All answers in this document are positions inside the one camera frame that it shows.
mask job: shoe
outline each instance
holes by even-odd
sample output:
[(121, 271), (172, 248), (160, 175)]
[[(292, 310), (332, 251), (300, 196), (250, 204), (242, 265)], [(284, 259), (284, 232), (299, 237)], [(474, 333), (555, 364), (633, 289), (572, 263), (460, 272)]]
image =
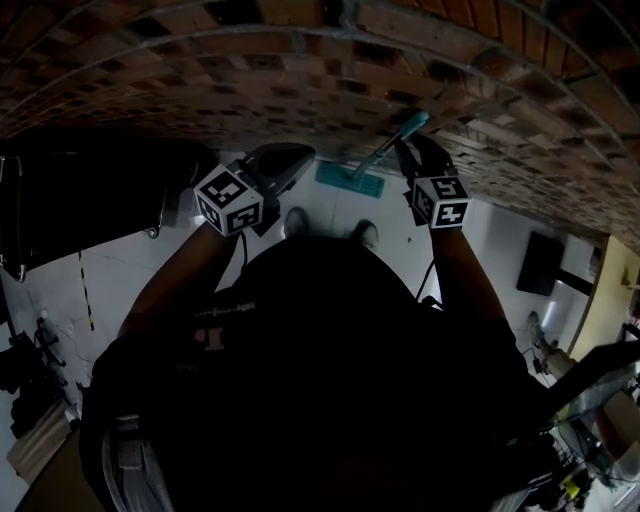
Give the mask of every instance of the shoe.
[(540, 326), (540, 317), (535, 311), (532, 311), (527, 318), (527, 331), (529, 331), (531, 348), (540, 348), (540, 341), (544, 340), (544, 332)]
[(378, 228), (371, 221), (361, 220), (358, 222), (349, 238), (360, 242), (371, 252), (376, 252), (378, 248)]
[(291, 208), (282, 226), (284, 238), (304, 236), (309, 234), (309, 216), (299, 206)]

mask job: white tiled floor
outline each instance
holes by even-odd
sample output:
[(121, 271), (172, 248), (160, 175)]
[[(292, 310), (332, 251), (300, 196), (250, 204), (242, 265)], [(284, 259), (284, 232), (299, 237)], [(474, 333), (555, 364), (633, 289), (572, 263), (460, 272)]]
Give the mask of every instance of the white tiled floor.
[[(223, 163), (237, 155), (222, 155)], [(378, 256), (387, 263), (416, 293), (431, 259), (431, 245), (426, 228), (415, 227), (402, 194), (406, 182), (386, 177), (381, 199), (338, 190), (314, 181), (316, 164), (310, 168), (293, 190), (281, 197), (284, 214), (293, 206), (304, 207), (314, 231), (345, 236), (357, 222), (367, 218), (380, 234)], [(520, 216), (474, 201), (465, 233), (494, 284), (514, 329), (518, 344), (526, 347), (526, 318), (533, 309), (544, 318), (550, 301), (557, 303), (549, 318), (549, 336), (568, 346), (586, 304), (573, 290), (556, 286), (549, 298), (526, 294), (515, 289), (520, 265), (532, 229), (549, 232), (548, 228)], [(18, 331), (33, 334), (36, 318), (47, 311), (52, 328), (60, 337), (57, 350), (67, 361), (64, 375), (70, 383), (84, 385), (90, 381), (95, 359), (117, 336), (136, 296), (157, 269), (195, 230), (197, 214), (190, 191), (181, 197), (175, 226), (164, 227), (159, 238), (151, 240), (137, 233), (82, 252), (82, 260), (70, 255), (44, 267), (29, 271), (24, 284), (17, 284), (2, 273), (2, 282), (12, 318)], [(247, 233), (250, 258), (281, 240), (282, 219), (262, 238)], [(567, 245), (567, 270), (584, 270), (591, 247), (577, 239)], [(240, 272), (241, 248), (225, 272), (220, 287), (231, 285)], [(95, 330), (91, 331), (81, 281), (84, 267), (85, 284), (93, 312)], [(437, 276), (433, 272), (423, 295), (438, 296)], [(78, 399), (75, 386), (68, 386), (70, 398)]]

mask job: brick ceiling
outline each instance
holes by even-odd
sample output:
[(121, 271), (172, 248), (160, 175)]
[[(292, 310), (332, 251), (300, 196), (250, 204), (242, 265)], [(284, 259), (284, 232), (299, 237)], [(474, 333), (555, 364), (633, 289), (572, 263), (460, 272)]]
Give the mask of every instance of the brick ceiling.
[(476, 194), (640, 252), (639, 32), (638, 0), (2, 0), (0, 136), (358, 159), (421, 108)]

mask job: floor mop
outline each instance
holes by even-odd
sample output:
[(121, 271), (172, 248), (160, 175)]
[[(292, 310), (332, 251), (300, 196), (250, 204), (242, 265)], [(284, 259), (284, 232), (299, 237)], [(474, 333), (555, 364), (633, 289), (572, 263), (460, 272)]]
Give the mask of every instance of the floor mop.
[(366, 157), (355, 170), (331, 162), (321, 162), (316, 172), (316, 181), (379, 198), (382, 196), (384, 178), (366, 174), (366, 171), (377, 165), (398, 140), (407, 139), (422, 128), (428, 120), (429, 114), (427, 112), (418, 112), (413, 115), (389, 140)]

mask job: mop head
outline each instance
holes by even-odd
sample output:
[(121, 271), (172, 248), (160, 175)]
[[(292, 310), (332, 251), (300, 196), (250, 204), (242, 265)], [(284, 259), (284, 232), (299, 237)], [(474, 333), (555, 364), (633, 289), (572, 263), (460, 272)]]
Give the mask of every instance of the mop head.
[(316, 181), (338, 187), (358, 194), (375, 197), (382, 196), (384, 179), (371, 174), (365, 174), (362, 178), (353, 179), (354, 171), (329, 162), (320, 162), (316, 171)]

